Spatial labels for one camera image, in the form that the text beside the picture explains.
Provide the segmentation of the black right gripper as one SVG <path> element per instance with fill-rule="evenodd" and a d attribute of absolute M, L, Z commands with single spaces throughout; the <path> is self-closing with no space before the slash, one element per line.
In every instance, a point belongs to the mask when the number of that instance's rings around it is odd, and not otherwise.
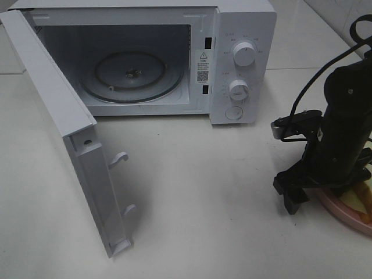
<path fill-rule="evenodd" d="M 372 150 L 365 147 L 371 133 L 371 120 L 322 116 L 315 135 L 309 138 L 301 159 L 279 172 L 273 186 L 283 196 L 291 215 L 310 199 L 308 188 L 346 188 L 371 178 L 367 165 Z"/>

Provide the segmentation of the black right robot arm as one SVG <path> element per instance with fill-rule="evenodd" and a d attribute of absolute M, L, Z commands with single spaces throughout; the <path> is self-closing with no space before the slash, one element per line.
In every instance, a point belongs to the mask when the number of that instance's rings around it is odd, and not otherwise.
<path fill-rule="evenodd" d="M 371 60 L 336 68 L 325 80 L 325 112 L 308 110 L 271 123 L 274 138 L 304 135 L 301 159 L 273 181 L 289 214 L 309 200 L 307 188 L 342 192 L 371 178 Z"/>

